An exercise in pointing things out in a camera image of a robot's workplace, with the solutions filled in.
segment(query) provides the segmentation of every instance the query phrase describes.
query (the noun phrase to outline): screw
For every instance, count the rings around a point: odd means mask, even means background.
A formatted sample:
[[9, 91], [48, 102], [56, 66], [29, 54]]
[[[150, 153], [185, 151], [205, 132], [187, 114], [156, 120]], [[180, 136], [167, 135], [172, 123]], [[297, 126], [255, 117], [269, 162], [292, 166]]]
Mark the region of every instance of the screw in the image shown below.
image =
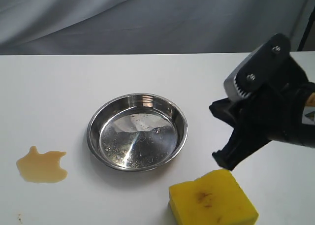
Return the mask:
[[254, 74], [249, 74], [249, 75], [247, 75], [246, 79], [248, 81], [254, 81], [256, 79], [256, 76]]
[[280, 46], [275, 46], [272, 48], [272, 52], [274, 52], [275, 54], [278, 54], [281, 51]]

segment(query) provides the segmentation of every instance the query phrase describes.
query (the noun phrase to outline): stain on sponge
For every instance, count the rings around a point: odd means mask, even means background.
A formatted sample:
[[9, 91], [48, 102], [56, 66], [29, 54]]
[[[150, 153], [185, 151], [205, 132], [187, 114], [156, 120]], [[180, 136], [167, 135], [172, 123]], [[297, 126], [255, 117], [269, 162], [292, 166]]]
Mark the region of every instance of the stain on sponge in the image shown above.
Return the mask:
[[214, 170], [169, 188], [179, 225], [254, 225], [258, 213], [231, 172]]

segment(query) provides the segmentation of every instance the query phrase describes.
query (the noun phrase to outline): yellow warning sticker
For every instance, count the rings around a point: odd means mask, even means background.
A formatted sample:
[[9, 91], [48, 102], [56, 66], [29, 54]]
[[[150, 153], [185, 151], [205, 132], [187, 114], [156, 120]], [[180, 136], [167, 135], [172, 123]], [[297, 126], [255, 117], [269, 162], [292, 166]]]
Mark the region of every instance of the yellow warning sticker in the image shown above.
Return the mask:
[[305, 106], [315, 107], [315, 93], [312, 93], [305, 103]]

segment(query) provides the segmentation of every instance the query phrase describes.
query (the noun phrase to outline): white table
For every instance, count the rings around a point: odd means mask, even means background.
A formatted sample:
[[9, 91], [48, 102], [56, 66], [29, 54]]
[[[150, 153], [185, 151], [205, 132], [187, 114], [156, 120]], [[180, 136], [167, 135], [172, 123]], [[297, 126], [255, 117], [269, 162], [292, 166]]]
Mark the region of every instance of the white table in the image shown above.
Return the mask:
[[[247, 54], [0, 57], [0, 224], [174, 225], [168, 187], [217, 169], [211, 153], [232, 128], [208, 106]], [[315, 53], [293, 54], [315, 81]], [[125, 173], [90, 156], [85, 131], [105, 102], [124, 94], [164, 96], [184, 112], [189, 135], [172, 163]], [[16, 160], [30, 146], [67, 151], [68, 177], [25, 182]], [[257, 208], [258, 225], [315, 223], [315, 149], [272, 142], [233, 171]]]

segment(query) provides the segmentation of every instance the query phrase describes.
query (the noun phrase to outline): brown liquid spill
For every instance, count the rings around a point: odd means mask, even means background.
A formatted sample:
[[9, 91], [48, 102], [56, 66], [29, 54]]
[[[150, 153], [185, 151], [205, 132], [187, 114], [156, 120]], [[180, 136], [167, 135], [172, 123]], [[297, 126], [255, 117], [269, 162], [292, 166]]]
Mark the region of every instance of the brown liquid spill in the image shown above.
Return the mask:
[[17, 160], [16, 165], [27, 182], [55, 183], [62, 181], [68, 174], [60, 167], [60, 159], [65, 154], [59, 151], [40, 154], [36, 146], [32, 146], [27, 155]]

